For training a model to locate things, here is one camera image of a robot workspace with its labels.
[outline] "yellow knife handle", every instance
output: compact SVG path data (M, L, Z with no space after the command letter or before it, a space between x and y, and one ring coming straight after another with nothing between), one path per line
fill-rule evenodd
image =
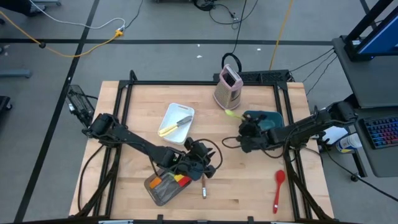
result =
M171 126L169 126L169 127L166 127L166 128L164 128L164 129L161 129L161 130L159 131L159 136L160 136L160 137L166 136L166 135L170 134L171 132L175 131L177 128L178 128L177 125L176 125L176 124L173 124L173 125L171 125Z

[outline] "yellow cable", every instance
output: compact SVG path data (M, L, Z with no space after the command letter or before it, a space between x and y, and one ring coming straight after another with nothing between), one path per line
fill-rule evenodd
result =
M271 70L272 64L274 63L274 57L275 57L276 49L278 48L279 40L282 37L282 33L283 33L284 29L285 29L285 24L286 24L287 18L289 17L290 10L292 9L292 5L293 5L293 0L290 0L289 8L288 8L288 10L286 12L284 22L282 23L282 27L280 28L280 31L279 31L278 40L276 41L276 44L275 44L274 53L272 54L271 63L269 64L269 70Z
M27 36L30 40L32 40L33 42L35 42L35 43L37 43L37 44L41 44L38 40L36 40L35 38L33 38L31 35L29 35L27 32L25 32L23 29L21 29L17 24L15 24L10 18L8 18L8 17L5 15L5 13L3 13L2 11L0 11L0 14L1 14L2 16L4 16L4 18L6 18L8 22L10 22L15 28L17 28L19 31L21 31L21 32L22 32L25 36ZM80 55L65 55L65 54L60 53L60 52L58 52L58 51L56 51L56 50L54 50L54 49L52 49L52 48L50 48L50 47L46 47L46 49L48 49L49 51L51 51L51 52L53 52L53 53L55 53L55 54L57 54L57 55L59 55L59 56L62 56L62 57L70 57L70 58L81 57L81 56L83 56L83 55L86 55L86 54L91 53L91 52L92 52L94 49L96 49L97 47L101 47L101 46L103 46L103 45L105 45L105 44L111 42L112 40L114 40L114 39L116 39L117 37L120 37L120 36L122 36L122 35L123 35L123 32L121 32L120 30L116 30L116 33L115 33L115 35L114 35L112 38L110 38L109 40L103 42L102 44L98 44L98 45L94 46L92 49L89 49L89 51L84 52L84 53L82 53L82 54L80 54Z

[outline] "gray floor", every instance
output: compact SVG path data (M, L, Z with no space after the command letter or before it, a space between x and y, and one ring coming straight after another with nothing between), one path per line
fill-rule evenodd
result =
M57 19L85 23L94 0L64 1L62 7L52 6L48 13ZM242 0L220 2L230 6L237 15ZM376 0L367 0L369 7ZM93 25L102 24L113 17L129 21L136 13L140 1L101 0ZM248 1L248 9L254 0ZM289 0L260 0L252 16L243 22L241 39L276 40ZM4 10L23 29L37 38L79 39L82 27L57 24L39 16L24 16ZM214 17L228 22L228 15L220 8ZM324 40L347 34L365 15L359 0L300 0L295 1L286 24L282 40ZM118 22L100 30L91 30L89 39L107 39L119 27ZM155 4L145 0L141 14L125 32L123 39L234 39L236 30L215 24L207 12L180 1ZM10 24L0 27L0 38L24 38ZM0 132L0 223L12 222L29 180L34 162L40 151L50 124L62 85L71 65L70 58L58 57L35 44L5 44L6 54L0 55L0 67L28 68L33 77L2 78L0 95L12 98L14 108L1 123ZM51 47L73 54L77 44L49 44ZM88 50L92 44L85 44ZM140 80L211 80L221 69L221 57L233 45L226 44L109 44L82 57L72 83L80 85L87 94L97 95L104 80L128 78L133 69ZM273 69L293 69L321 55L331 46L281 45ZM267 70L273 45L239 45L236 55L243 70ZM317 63L294 72L302 81ZM325 68L322 65L306 82L308 91ZM310 107L324 107L342 100L351 93L348 82L336 60L308 95ZM80 134L82 125L64 105L49 152L30 201L25 220L66 217L72 201L86 139ZM344 166L354 170L351 156L332 154ZM369 187L351 182L343 170L329 158L325 161L325 175L331 195L335 217L347 222L395 223L398 205ZM364 160L368 181L398 196L398 178L376 178Z

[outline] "desk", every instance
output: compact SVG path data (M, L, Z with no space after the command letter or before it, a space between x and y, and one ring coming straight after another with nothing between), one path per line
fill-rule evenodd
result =
M288 87L294 120L307 117L309 111L303 84L288 83ZM96 115L113 112L117 88L118 82L103 82L96 106ZM214 177L206 181L207 199L202 199L201 182L197 181L169 203L158 207L144 188L144 180L153 174L147 156L123 145L111 218L154 220L158 214L163 214L165 220L244 221L248 219L248 216L253 216L256 221L294 220L287 181L280 190L278 213L272 213L276 191L274 176L277 170L285 169L283 159L271 159L261 151L245 154L240 149L223 147L221 140L226 136L236 136L240 121L224 114L224 111L215 103L213 92L214 86L133 85L126 123L132 132L155 145L173 146L184 150L183 146L163 141L158 137L157 130L170 103L190 106L195 109L195 116L189 136L194 140L208 138L217 143L223 152L224 163ZM281 103L287 124L283 100ZM276 111L273 88L244 86L242 104L235 112L243 113L246 110ZM82 167L99 146L97 140L88 140ZM317 150L314 141L310 141L308 146ZM270 153L280 154L281 149ZM87 202L98 186L103 156L104 150L87 167L81 193L82 205ZM329 216L333 216L319 156L307 151L302 151L301 156L308 191L322 209ZM213 158L212 164L218 164L220 161L218 155L216 154ZM70 214L78 211L77 189L78 185ZM297 191L297 193L297 197L301 199L300 192ZM104 213L104 201L107 194L107 191L103 194L104 200L102 200L100 214ZM299 209L304 217L302 203L299 203Z
M353 90L351 102L358 104L358 120L363 118L382 118L386 116L397 116L398 98L390 94L396 89L395 83L398 76L391 71L398 69L397 56L375 57L368 62L352 62L345 52L342 38L333 39L333 46L346 74L349 85ZM372 171L377 177L397 177L398 147L388 147L381 150L374 150L367 134L359 122L355 129L361 139L363 150L366 153ZM359 174L364 177L365 172L360 160L356 160Z

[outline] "knife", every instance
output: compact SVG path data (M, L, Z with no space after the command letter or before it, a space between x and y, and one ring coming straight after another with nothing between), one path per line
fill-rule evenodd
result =
M183 119L177 121L177 123L170 125L166 128L161 129L158 134L160 137L164 137L170 133L172 133L173 131L175 131L178 127L180 127L183 124L186 124L188 122L190 122L192 120L192 116L186 116Z

